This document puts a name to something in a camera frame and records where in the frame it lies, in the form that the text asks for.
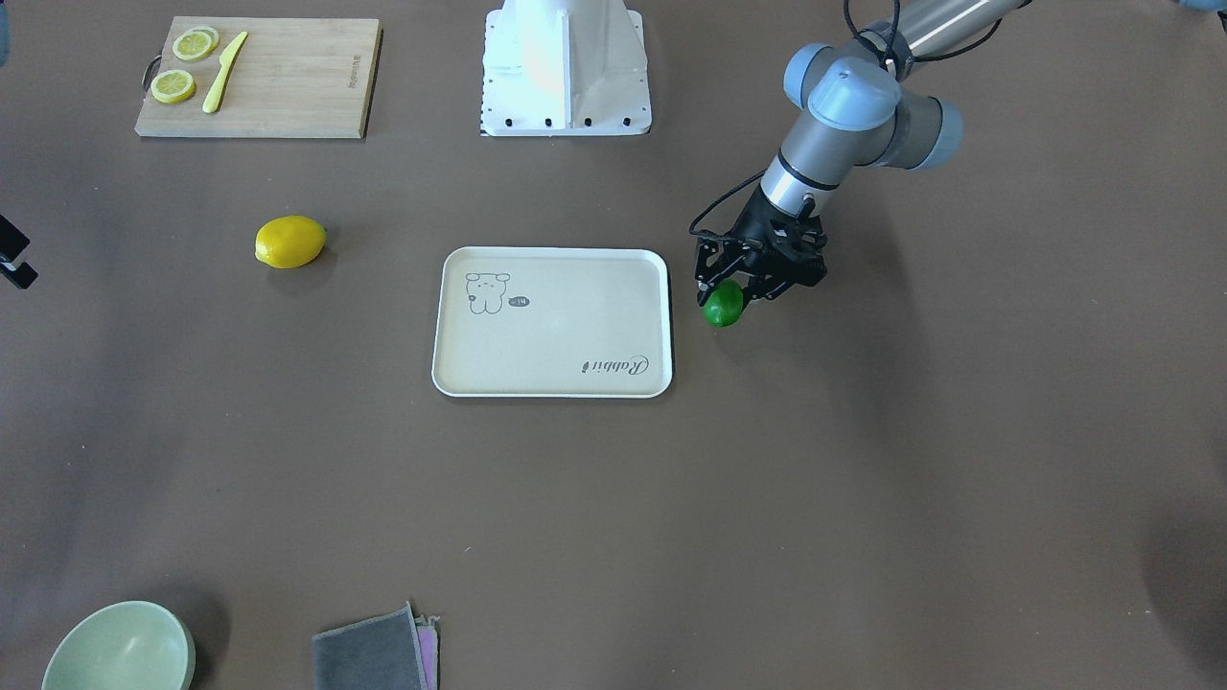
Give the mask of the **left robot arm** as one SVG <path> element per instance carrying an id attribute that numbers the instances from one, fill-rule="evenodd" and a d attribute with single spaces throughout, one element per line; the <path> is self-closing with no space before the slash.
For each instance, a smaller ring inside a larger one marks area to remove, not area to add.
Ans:
<path id="1" fill-rule="evenodd" d="M 794 53 L 783 90 L 798 122 L 767 169 L 746 180 L 751 196 L 728 232 L 690 226 L 701 309 L 736 320 L 755 301 L 815 287 L 827 273 L 822 212 L 853 169 L 934 169 L 955 157 L 962 113 L 909 92 L 904 81 L 917 68 L 973 52 L 1018 9 L 1018 1 L 894 1 L 890 17 L 847 26 L 845 44 Z"/>

